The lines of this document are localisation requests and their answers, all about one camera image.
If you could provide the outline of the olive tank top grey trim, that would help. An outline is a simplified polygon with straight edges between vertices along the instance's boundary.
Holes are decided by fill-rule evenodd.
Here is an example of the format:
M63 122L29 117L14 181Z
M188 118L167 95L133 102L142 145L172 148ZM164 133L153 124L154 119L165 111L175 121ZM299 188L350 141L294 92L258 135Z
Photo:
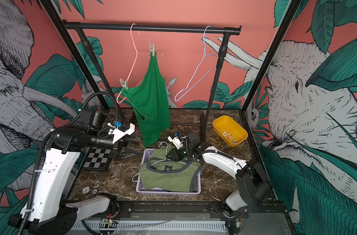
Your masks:
M160 188L167 192L194 193L198 190L198 175L202 166L188 158L176 162L168 154L176 149L174 145L161 146L140 167L140 181L150 191Z

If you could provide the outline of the white wire hanger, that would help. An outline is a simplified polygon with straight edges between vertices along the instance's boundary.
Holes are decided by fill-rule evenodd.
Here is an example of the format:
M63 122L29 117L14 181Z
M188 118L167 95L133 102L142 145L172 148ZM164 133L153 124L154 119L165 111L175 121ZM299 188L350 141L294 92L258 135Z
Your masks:
M137 182L142 183L147 190L161 188L165 191L189 191L193 177L189 160L184 158L181 161L172 161L166 157L175 148L166 143L157 149L146 149L139 173L136 175Z

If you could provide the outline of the light blue wire hanger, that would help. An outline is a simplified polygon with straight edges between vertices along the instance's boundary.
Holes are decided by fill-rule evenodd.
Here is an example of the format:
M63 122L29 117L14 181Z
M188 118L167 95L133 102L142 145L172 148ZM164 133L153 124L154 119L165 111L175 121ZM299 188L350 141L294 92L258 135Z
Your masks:
M214 55L214 54L207 54L207 44L206 44L206 33L208 31L208 29L211 28L210 25L206 26L205 30L204 30L204 33L203 33L203 36L201 38L201 40L203 41L203 56L202 56L202 59L201 61L198 63L196 69L194 70L190 80L188 81L188 83L186 84L186 87L181 89L174 97L174 101L180 101L184 96L186 96L194 87L196 87L198 85L199 82L201 82L203 80L203 78L205 76L207 76L214 68L215 68L215 65L210 68L201 78L199 78L195 83L193 83L193 80L194 78L196 77L197 75L197 72L200 68L200 66L202 65L202 63L204 62L204 60L208 57L218 57L217 55Z

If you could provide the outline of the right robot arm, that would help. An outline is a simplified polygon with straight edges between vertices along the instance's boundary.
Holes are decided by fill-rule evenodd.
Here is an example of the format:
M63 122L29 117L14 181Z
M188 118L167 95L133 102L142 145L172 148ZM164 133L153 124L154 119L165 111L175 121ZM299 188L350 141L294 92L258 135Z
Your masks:
M193 162L202 160L236 180L238 191L225 200L226 207L231 211L261 207L272 190L267 173L256 159L245 161L232 157L209 143L200 142L192 131L182 132L179 129L177 133L169 135L167 140L174 145L174 149L168 153L168 158L176 162L184 158Z

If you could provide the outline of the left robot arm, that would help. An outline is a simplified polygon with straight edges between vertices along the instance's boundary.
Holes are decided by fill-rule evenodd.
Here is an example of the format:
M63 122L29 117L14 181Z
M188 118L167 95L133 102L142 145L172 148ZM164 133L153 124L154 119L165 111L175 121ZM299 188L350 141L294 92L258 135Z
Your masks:
M111 195L97 195L91 199L62 203L62 194L71 170L86 148L113 151L116 143L126 135L132 135L135 125L114 121L103 128L104 114L86 108L96 96L110 97L113 94L96 92L83 103L79 114L68 124L50 131L43 139L36 158L31 178L30 192L21 212L10 216L8 225L18 234L64 235L75 223L107 211L116 210L116 199Z

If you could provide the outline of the green tank top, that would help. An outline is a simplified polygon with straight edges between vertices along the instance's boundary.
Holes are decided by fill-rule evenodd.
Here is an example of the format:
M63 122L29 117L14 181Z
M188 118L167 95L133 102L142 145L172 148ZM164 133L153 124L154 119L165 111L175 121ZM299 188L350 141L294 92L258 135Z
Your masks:
M140 85L122 88L121 95L132 105L145 147L158 141L171 126L170 107L156 55L150 55L147 72Z

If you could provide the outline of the checkerboard calibration plate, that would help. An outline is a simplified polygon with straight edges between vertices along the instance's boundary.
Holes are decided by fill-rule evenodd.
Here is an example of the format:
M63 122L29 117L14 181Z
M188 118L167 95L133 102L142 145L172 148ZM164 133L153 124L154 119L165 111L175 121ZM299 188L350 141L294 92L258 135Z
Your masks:
M112 161L110 149L92 148L86 156L82 170L107 171Z

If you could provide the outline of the lavender plastic basket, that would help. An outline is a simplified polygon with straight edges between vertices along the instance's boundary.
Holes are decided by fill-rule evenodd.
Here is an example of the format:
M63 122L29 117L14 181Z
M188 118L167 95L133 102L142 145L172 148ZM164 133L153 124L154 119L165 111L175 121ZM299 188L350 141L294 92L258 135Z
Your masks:
M164 191L164 190L162 190L162 189L160 189L160 188L154 188L154 189L148 191L148 190L146 190L146 189L143 187L142 183L137 182L137 181L136 181L136 182L137 182L136 191L137 191L138 193L156 194L156 195L198 195L198 194L201 193L201 177L200 177L201 173L202 173L202 172L200 171L200 173L199 173L199 175L198 175L198 190L197 190L196 192L194 192L194 193L174 193L174 192L167 192L167 191Z

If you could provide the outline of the grey clothespin on green top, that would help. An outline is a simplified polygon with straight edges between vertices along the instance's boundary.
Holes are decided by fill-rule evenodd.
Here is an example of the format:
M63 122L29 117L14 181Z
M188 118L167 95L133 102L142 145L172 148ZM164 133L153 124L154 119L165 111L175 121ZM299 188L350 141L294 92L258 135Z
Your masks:
M124 88L125 90L128 90L128 88L129 88L128 81L127 80L123 80L122 78L119 81L120 81L120 84L121 84L122 88Z

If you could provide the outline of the yellow plastic bowl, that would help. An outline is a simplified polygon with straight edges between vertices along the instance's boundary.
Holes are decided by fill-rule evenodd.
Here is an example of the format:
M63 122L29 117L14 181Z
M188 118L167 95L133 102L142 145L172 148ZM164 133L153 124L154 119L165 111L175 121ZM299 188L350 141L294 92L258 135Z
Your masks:
M247 131L230 116L220 116L213 121L213 130L230 147L236 147L248 138Z

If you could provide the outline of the black clothes rack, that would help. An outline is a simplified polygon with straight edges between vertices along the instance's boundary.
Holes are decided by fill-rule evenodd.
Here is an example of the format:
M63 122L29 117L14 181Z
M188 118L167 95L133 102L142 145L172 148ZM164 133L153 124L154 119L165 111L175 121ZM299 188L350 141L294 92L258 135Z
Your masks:
M174 32L174 33L204 33L204 34L222 34L223 41L218 52L218 59L216 63L216 71L213 79L213 84L211 87L210 98L208 101L207 109L205 114L200 115L200 123L193 123L193 126L198 126L200 128L200 140L206 140L206 129L209 119L209 114L212 108L212 104L215 98L216 88L219 82L221 70L225 61L225 56L227 54L227 45L229 38L232 35L239 35L241 33L242 27L199 27L199 26L171 26L171 25L128 25L128 24L108 24L108 23L80 23L80 22L68 22L63 20L63 25L66 29L74 29L81 43L89 55L93 65L95 66L96 71L99 73L100 78L103 84L106 87L106 91L113 98L113 92L109 85L108 80L106 79L97 57L95 56L94 49L91 46L87 36L84 33L85 29L96 29L96 30L131 30L131 31L151 31L151 32Z

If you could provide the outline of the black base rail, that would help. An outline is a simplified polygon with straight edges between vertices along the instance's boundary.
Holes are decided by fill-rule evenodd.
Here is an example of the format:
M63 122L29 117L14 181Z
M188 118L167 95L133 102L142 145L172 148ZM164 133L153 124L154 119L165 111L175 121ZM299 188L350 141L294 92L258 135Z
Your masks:
M95 218L130 218L134 213L207 213L211 218L230 220L248 218L252 213L287 214L280 201L264 202L259 207L243 207L233 210L220 201L112 201L105 212L92 214Z

